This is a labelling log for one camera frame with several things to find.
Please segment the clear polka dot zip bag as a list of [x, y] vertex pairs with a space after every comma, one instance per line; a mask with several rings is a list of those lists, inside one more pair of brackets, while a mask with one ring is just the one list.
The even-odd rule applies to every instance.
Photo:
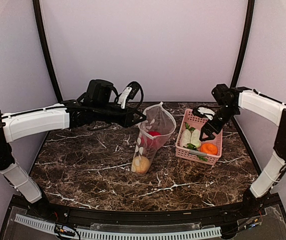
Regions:
[[146, 120], [138, 124], [139, 134], [131, 165], [131, 172], [138, 176], [148, 172], [157, 151], [170, 139], [177, 126], [163, 102], [147, 107], [143, 114]]

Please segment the bright red tomato toy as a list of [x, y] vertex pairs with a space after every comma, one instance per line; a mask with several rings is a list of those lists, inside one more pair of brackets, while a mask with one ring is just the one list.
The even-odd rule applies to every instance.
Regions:
[[147, 139], [148, 145], [153, 144], [153, 141], [155, 140], [154, 137], [161, 135], [161, 133], [156, 132], [156, 131], [149, 131], [148, 134], [149, 134], [150, 136], [152, 136], [152, 137], [149, 137], [149, 138]]

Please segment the yellow peach toy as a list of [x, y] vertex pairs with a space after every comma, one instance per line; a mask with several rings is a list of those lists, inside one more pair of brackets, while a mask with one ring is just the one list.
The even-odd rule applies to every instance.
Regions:
[[133, 158], [131, 171], [136, 174], [146, 174], [150, 168], [150, 161], [144, 156], [136, 156]]

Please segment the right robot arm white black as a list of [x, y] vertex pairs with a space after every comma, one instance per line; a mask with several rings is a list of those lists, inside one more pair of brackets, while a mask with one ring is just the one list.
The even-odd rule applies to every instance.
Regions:
[[276, 185], [286, 173], [286, 103], [268, 97], [247, 87], [228, 87], [218, 84], [211, 91], [219, 105], [217, 112], [202, 126], [202, 142], [215, 139], [234, 116], [244, 113], [249, 119], [239, 117], [250, 145], [261, 152], [262, 171], [249, 188], [249, 194], [258, 199]]

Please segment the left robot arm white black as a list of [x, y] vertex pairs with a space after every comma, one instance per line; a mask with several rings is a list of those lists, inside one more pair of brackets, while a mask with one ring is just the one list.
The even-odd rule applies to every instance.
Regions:
[[53, 214], [53, 206], [43, 198], [40, 187], [18, 164], [12, 154], [11, 143], [35, 134], [74, 129], [93, 122], [132, 127], [147, 119], [137, 107], [109, 103], [103, 107], [85, 106], [77, 100], [68, 100], [52, 106], [18, 113], [0, 111], [0, 174], [34, 204], [33, 209], [42, 218]]

